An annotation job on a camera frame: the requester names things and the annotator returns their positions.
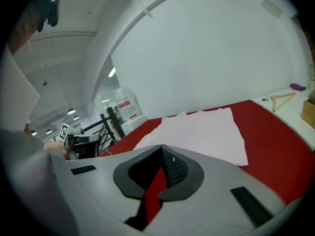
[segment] cardboard box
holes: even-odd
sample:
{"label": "cardboard box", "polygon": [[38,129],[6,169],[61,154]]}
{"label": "cardboard box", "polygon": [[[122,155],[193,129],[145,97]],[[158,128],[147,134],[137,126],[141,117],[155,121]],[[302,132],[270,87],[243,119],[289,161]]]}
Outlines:
{"label": "cardboard box", "polygon": [[315,128],[315,105],[309,100],[303,103],[302,119]]}

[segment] white cloth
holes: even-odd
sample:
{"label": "white cloth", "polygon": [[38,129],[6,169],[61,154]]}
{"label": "white cloth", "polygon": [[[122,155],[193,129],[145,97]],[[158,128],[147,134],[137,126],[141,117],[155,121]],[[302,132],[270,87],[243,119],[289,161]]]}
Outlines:
{"label": "white cloth", "polygon": [[0,127],[23,131],[39,97],[6,46],[0,64]]}
{"label": "white cloth", "polygon": [[134,149],[166,144],[219,158],[237,166],[248,165],[244,139],[230,108],[199,111],[163,118],[162,123]]}

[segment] ceiling light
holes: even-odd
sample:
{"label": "ceiling light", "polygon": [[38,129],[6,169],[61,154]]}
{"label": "ceiling light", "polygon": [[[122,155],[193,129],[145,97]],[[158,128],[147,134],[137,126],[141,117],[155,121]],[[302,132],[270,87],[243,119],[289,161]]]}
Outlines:
{"label": "ceiling light", "polygon": [[71,115],[71,114],[73,114],[75,112],[75,110],[73,109],[73,108],[69,108],[69,110],[68,110],[68,115]]}
{"label": "ceiling light", "polygon": [[115,68],[113,67],[113,69],[110,71],[110,73],[108,74],[108,77],[113,77],[114,74],[115,74],[116,70]]}

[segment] red tabletop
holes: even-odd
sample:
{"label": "red tabletop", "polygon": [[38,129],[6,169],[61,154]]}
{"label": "red tabletop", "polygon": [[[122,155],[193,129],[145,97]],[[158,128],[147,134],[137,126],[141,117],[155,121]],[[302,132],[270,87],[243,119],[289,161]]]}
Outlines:
{"label": "red tabletop", "polygon": [[[274,114],[250,100],[221,108],[226,107],[231,108],[245,141],[248,165],[240,168],[274,190],[286,204],[303,197],[315,176],[315,156],[303,139]],[[118,154],[133,150],[160,124],[161,118],[148,120],[109,151]]]}

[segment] purple object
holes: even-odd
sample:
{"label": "purple object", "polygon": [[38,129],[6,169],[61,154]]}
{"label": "purple object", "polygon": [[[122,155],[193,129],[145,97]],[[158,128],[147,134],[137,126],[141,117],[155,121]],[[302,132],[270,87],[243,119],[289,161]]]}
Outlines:
{"label": "purple object", "polygon": [[293,90],[298,90],[298,91],[306,90],[306,87],[300,86],[299,84],[296,84],[296,83],[292,83],[290,87],[292,87]]}

